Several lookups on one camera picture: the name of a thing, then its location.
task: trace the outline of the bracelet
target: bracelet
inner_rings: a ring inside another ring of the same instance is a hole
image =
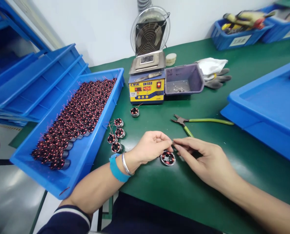
[[[132,176],[133,174],[129,171],[129,169],[128,169],[126,163],[125,163],[125,153],[124,152],[122,153],[122,163],[123,163],[125,171],[128,173],[128,175]]]
[[[129,175],[123,174],[120,169],[117,166],[116,157],[119,156],[119,154],[114,154],[109,158],[110,161],[110,170],[112,171],[113,176],[119,180],[120,182],[127,182],[130,178]]]

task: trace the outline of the blue plastic tray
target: blue plastic tray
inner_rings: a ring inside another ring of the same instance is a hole
[[[261,11],[270,13],[273,10],[284,8],[283,6],[273,4],[266,8],[262,8]],[[266,22],[272,23],[274,26],[263,35],[262,41],[264,43],[290,39],[290,22],[280,22],[273,17],[267,18]]]
[[[10,126],[15,126],[15,127],[24,127],[27,124],[27,122],[0,119],[0,124],[5,124],[5,125],[10,125]]]
[[[28,54],[25,57],[23,57],[19,62],[17,62],[13,66],[6,69],[4,72],[2,72],[0,74],[0,86],[5,84],[7,81],[9,81],[16,74],[21,72],[23,69],[25,69],[27,66],[32,64],[37,59],[38,58],[37,58],[36,54],[31,53],[31,54]]]
[[[19,58],[14,52],[10,52],[7,54],[3,54],[0,56],[0,74],[12,67],[14,64],[19,62],[21,59],[25,58],[21,57]]]
[[[21,117],[21,116],[14,116],[8,113],[0,113],[0,119],[7,119],[7,120],[15,119],[15,120],[20,120],[20,121],[25,121],[25,122],[31,121],[28,118]]]
[[[221,114],[290,160],[290,63],[231,92]]]
[[[227,35],[222,30],[222,26],[230,23],[226,19],[218,20],[214,23],[214,29],[211,34],[213,43],[217,50],[235,49],[243,46],[249,46],[256,43],[263,34],[273,27],[271,22],[265,22],[265,27],[261,30],[252,29],[244,32]]]
[[[87,75],[81,75],[76,79],[64,94],[55,102],[43,120],[34,128],[25,141],[19,146],[12,155],[10,161],[22,169],[26,174],[43,186],[47,191],[52,193],[58,199],[67,198],[76,184],[85,177],[92,167],[95,156],[107,129],[107,123],[111,118],[113,110],[117,104],[121,89],[124,85],[123,68],[101,71]],[[94,129],[88,136],[77,140],[69,152],[68,159],[71,160],[69,168],[66,170],[53,171],[48,166],[42,165],[40,161],[35,161],[30,153],[35,148],[40,139],[40,134],[44,134],[51,121],[54,121],[57,114],[60,114],[66,100],[70,99],[70,92],[77,90],[80,86],[78,82],[88,82],[112,79],[117,77],[118,80],[111,92],[111,95],[105,105],[102,115]]]
[[[75,44],[50,52],[0,86],[0,111],[38,121],[77,76],[90,72]]]

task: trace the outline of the green workbench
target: green workbench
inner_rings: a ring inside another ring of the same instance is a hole
[[[211,39],[164,50],[176,53],[174,66],[213,57],[227,59],[233,78],[219,90],[204,88],[200,94],[173,97],[161,105],[142,105],[138,118],[132,118],[127,82],[133,57],[92,67],[92,72],[123,67],[125,85],[112,118],[122,118],[126,136],[120,140],[131,150],[145,131],[159,130],[171,139],[186,137],[181,125],[170,118],[220,118],[230,92],[290,62],[290,40],[255,44],[240,49],[217,51]],[[264,145],[238,126],[219,123],[186,123],[192,134],[220,145],[242,178],[290,204],[290,161]],[[106,134],[92,170],[107,163],[112,155]],[[177,157],[175,165],[164,166],[160,159],[142,165],[120,191],[226,233],[263,233],[261,227],[240,207],[202,182]]]

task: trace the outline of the green handle pliers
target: green handle pliers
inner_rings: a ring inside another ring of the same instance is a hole
[[[219,119],[184,119],[178,115],[174,115],[177,120],[171,119],[173,122],[178,123],[183,126],[185,132],[189,137],[194,137],[191,131],[188,129],[188,127],[185,126],[185,122],[216,122],[221,124],[227,124],[227,125],[234,125],[233,122],[226,121],[226,120],[219,120]]]

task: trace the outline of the forearm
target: forearm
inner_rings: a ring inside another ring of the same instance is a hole
[[[270,233],[290,233],[290,205],[239,178],[220,191],[252,215]]]
[[[125,153],[125,161],[131,173],[134,173],[140,163],[131,159],[129,152]],[[120,171],[127,174],[122,163],[121,155],[116,158]],[[75,187],[70,197],[60,204],[72,204],[85,213],[92,215],[107,201],[124,183],[117,180],[107,163],[84,177]]]

